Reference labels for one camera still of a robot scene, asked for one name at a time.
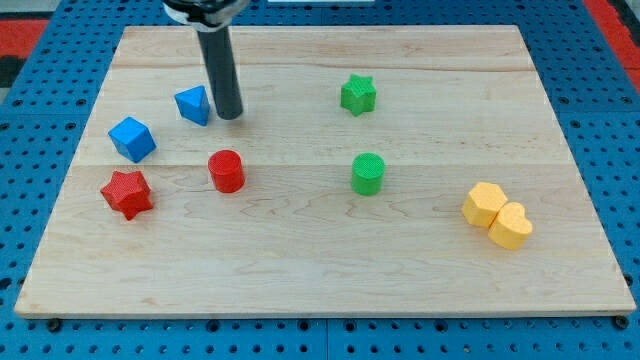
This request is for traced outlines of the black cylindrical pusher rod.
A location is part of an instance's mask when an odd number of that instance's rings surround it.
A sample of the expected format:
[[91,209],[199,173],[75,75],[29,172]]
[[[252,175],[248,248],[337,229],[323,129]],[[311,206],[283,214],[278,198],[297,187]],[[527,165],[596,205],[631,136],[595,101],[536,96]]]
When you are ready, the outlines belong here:
[[209,78],[216,113],[224,120],[234,120],[243,113],[229,29],[199,32],[198,40]]

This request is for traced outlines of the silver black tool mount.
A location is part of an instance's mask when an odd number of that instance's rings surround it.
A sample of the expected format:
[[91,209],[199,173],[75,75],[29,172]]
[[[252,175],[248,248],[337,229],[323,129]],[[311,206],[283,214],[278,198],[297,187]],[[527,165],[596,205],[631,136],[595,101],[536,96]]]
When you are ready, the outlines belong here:
[[165,13],[198,32],[216,32],[231,24],[249,0],[163,0]]

